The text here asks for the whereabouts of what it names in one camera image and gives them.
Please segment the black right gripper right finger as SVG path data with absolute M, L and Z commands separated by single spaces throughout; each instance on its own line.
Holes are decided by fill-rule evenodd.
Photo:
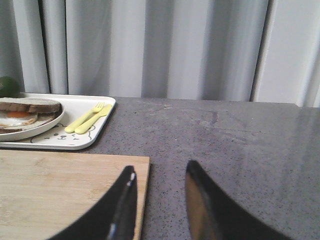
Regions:
M 196 160 L 185 172 L 185 199 L 193 240 L 286 240 L 231 199 Z

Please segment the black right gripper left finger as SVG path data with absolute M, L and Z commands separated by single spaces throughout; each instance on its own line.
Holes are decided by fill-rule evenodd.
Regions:
M 137 174 L 126 166 L 111 188 L 84 215 L 52 240 L 132 240 L 137 216 Z

